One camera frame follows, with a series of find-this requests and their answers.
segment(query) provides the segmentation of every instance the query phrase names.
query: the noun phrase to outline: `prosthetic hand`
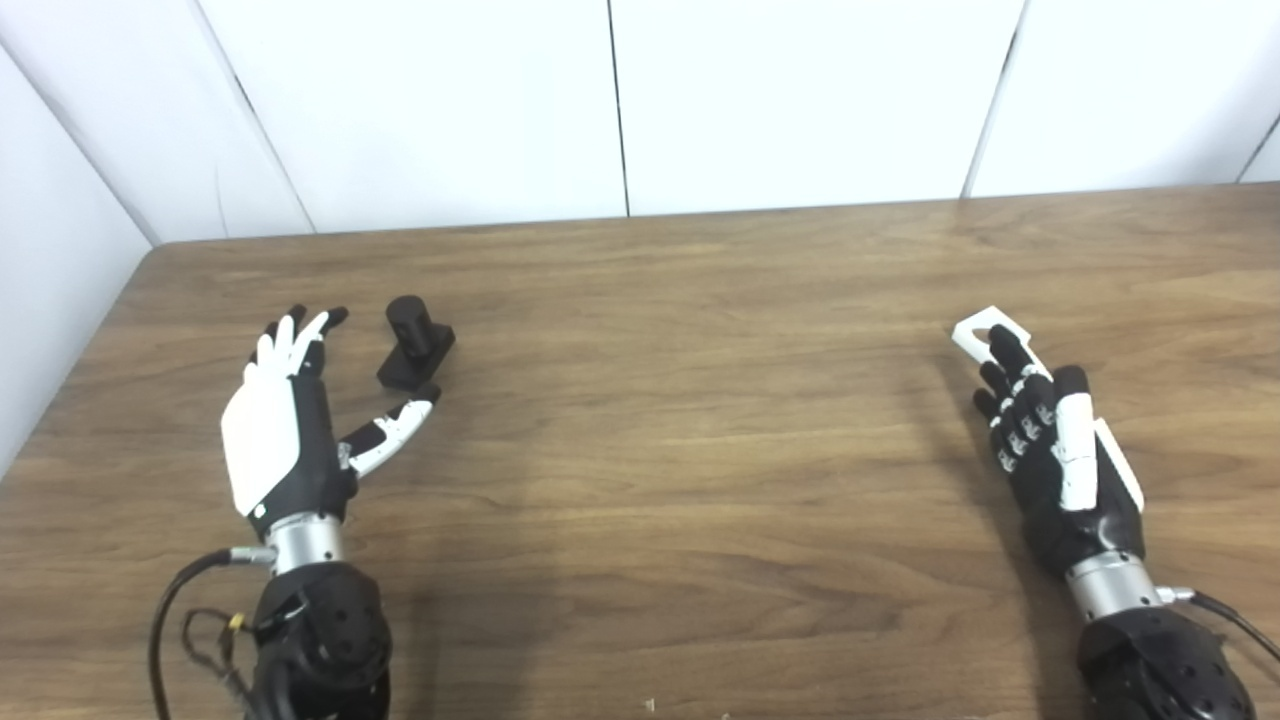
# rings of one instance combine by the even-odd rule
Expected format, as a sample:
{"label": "prosthetic hand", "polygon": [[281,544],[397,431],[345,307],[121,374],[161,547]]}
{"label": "prosthetic hand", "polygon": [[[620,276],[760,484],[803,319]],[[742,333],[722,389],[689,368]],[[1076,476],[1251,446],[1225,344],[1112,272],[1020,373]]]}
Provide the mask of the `prosthetic hand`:
{"label": "prosthetic hand", "polygon": [[[988,329],[989,347],[972,334]],[[1143,496],[1084,370],[1052,375],[1030,336],[995,307],[956,325],[989,386],[974,405],[1021,509],[1032,555],[1064,578],[1084,616],[1078,665],[1102,720],[1248,720],[1253,706],[1219,641],[1167,605],[1193,591],[1152,584]]]}
{"label": "prosthetic hand", "polygon": [[271,561],[251,625],[257,667],[241,701],[259,720],[378,720],[390,697],[390,632],[378,584],[343,560],[342,523],[361,478],[422,425],[440,391],[428,383],[335,439],[320,375],[325,334],[347,310],[302,327],[305,315],[298,305],[268,325],[221,419],[236,509]]}

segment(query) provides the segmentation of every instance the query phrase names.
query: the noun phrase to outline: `wire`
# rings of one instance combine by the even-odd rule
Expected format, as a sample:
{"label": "wire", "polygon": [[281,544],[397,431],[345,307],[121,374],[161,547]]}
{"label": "wire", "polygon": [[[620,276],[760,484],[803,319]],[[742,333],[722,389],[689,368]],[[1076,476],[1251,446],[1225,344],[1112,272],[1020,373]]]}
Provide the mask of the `wire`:
{"label": "wire", "polygon": [[[219,659],[216,660],[211,655],[196,650],[196,643],[191,639],[191,624],[196,618],[201,616],[212,618],[219,623]],[[187,657],[192,662],[209,670],[218,678],[218,682],[227,688],[227,692],[230,693],[232,700],[241,707],[246,717],[253,719],[257,716],[257,712],[250,701],[248,687],[244,684],[244,679],[241,678],[239,669],[236,667],[236,634],[252,632],[250,628],[242,625],[242,621],[243,615],[232,616],[221,610],[209,607],[188,610],[187,616],[182,620],[182,648],[187,651]]]}
{"label": "wire", "polygon": [[1276,646],[1276,643],[1274,643],[1271,638],[1262,634],[1262,630],[1254,628],[1252,623],[1245,620],[1244,616],[1240,615],[1230,605],[1215,597],[1207,596],[1199,591],[1194,591],[1194,594],[1187,598],[1187,602],[1190,602],[1192,605],[1201,607],[1203,610],[1208,610],[1215,615],[1221,615],[1222,618],[1226,618],[1231,623],[1235,623],[1238,628],[1244,630],[1251,638],[1257,641],[1258,644],[1266,648],[1266,651],[1271,653],[1271,657],[1276,659],[1276,661],[1280,661],[1280,646]]}
{"label": "wire", "polygon": [[160,673],[160,637],[164,633],[165,618],[169,616],[169,607],[173,605],[174,598],[178,597],[178,591],[189,583],[192,578],[212,568],[230,565],[230,548],[216,550],[209,555],[197,557],[189,565],[178,570],[178,574],[173,577],[173,582],[169,583],[169,587],[160,596],[155,618],[151,619],[151,634],[147,638],[147,675],[151,678],[151,701],[155,703],[156,717],[159,720],[170,720],[169,698],[165,696],[164,676]]}

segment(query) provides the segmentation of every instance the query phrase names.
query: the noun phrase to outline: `metal cylinder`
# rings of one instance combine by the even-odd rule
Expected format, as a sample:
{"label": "metal cylinder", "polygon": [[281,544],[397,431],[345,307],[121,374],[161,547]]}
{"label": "metal cylinder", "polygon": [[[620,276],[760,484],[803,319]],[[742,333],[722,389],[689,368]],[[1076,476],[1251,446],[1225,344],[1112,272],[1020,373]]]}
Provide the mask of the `metal cylinder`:
{"label": "metal cylinder", "polygon": [[1084,620],[1165,605],[1142,560],[1119,551],[1094,555],[1066,571],[1066,584]]}
{"label": "metal cylinder", "polygon": [[324,512],[298,512],[279,520],[266,533],[275,551],[271,571],[283,575],[294,568],[343,559],[342,523]]}

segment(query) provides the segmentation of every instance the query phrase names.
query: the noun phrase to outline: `wood grain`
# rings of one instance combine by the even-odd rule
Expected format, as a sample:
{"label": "wood grain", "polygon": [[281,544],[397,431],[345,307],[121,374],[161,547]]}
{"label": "wood grain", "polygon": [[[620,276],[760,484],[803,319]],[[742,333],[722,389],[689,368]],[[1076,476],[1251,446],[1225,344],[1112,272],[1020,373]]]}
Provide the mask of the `wood grain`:
{"label": "wood grain", "polygon": [[[347,527],[394,717],[1080,717],[1079,624],[950,325],[998,304],[1084,364],[1157,582],[1280,634],[1277,232],[1271,184],[161,247],[0,484],[0,712],[147,716],[159,591],[252,541],[218,418],[256,333],[349,306],[326,375],[352,428],[397,401],[381,311],[420,293],[458,332],[445,395]],[[182,605],[248,610],[262,582]],[[1210,624],[1280,712],[1280,675]],[[233,717],[166,648],[175,716]]]}

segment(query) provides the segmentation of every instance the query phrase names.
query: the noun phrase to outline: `white panel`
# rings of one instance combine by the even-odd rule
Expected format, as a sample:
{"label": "white panel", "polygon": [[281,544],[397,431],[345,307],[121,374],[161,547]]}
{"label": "white panel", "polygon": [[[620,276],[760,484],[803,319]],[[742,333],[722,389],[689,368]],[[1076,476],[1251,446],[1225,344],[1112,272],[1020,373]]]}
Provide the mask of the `white panel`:
{"label": "white panel", "polygon": [[1021,0],[613,0],[634,214],[956,197]]}
{"label": "white panel", "polygon": [[604,0],[205,0],[320,231],[625,213]]}
{"label": "white panel", "polygon": [[0,51],[0,475],[150,250]]}
{"label": "white panel", "polygon": [[1275,0],[1030,0],[974,195],[1235,182],[1277,69]]}
{"label": "white panel", "polygon": [[1274,182],[1280,181],[1280,132],[1272,132],[1262,151],[1253,159],[1253,164],[1244,172],[1240,182]]}
{"label": "white panel", "polygon": [[0,38],[160,242],[311,232],[195,4],[0,0]]}

